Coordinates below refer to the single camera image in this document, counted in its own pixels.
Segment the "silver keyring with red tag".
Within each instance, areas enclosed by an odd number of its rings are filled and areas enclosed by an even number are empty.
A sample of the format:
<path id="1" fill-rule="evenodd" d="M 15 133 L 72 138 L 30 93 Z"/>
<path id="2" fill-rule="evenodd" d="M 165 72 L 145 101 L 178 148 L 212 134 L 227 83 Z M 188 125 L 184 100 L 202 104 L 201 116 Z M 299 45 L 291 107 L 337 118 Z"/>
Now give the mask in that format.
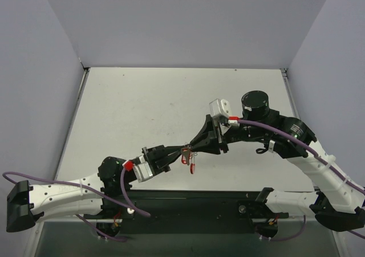
<path id="1" fill-rule="evenodd" d="M 195 168 L 196 168 L 196 162 L 195 162 L 195 157 L 197 156 L 197 153 L 194 153 L 191 151 L 191 154 L 190 154 L 190 165 L 187 165 L 189 166 L 189 172 L 190 174 L 194 174 L 195 172 Z"/>

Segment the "red key tag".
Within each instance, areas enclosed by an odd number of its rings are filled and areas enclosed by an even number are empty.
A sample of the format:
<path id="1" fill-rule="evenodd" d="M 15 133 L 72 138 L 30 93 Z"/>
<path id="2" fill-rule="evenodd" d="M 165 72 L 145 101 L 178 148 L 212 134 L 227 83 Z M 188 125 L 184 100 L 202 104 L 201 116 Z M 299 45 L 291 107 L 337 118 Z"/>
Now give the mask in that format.
<path id="1" fill-rule="evenodd" d="M 184 165 L 190 165 L 190 148 L 184 147 L 181 149 L 181 163 Z"/>

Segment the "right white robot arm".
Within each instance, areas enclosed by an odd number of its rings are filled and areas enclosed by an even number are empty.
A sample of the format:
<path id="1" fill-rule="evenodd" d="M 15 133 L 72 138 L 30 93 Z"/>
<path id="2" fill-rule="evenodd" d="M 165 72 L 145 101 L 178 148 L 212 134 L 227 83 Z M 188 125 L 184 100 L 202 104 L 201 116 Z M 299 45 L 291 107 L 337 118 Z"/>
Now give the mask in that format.
<path id="1" fill-rule="evenodd" d="M 258 142 L 258 154 L 271 152 L 299 168 L 318 191 L 296 193 L 264 188 L 256 201 L 271 214 L 314 217 L 322 226 L 343 232 L 364 227 L 364 187 L 356 184 L 326 154 L 314 132 L 300 119 L 270 109 L 263 91 L 241 98 L 242 117 L 233 116 L 226 100 L 210 103 L 210 114 L 197 136 L 192 152 L 226 153 L 235 142 Z"/>

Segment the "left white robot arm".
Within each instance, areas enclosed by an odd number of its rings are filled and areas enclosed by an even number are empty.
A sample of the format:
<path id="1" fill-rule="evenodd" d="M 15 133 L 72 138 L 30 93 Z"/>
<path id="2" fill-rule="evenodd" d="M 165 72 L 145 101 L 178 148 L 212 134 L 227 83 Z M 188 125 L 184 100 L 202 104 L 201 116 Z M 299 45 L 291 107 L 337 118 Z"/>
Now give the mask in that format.
<path id="1" fill-rule="evenodd" d="M 24 175 L 7 196 L 6 231 L 30 229 L 45 219 L 68 215 L 115 215 L 118 207 L 149 218 L 150 213 L 136 207 L 127 190 L 133 181 L 145 182 L 168 172 L 189 145 L 144 148 L 142 155 L 125 160 L 107 157 L 96 173 L 73 181 L 48 181 L 38 178 L 37 185 Z"/>

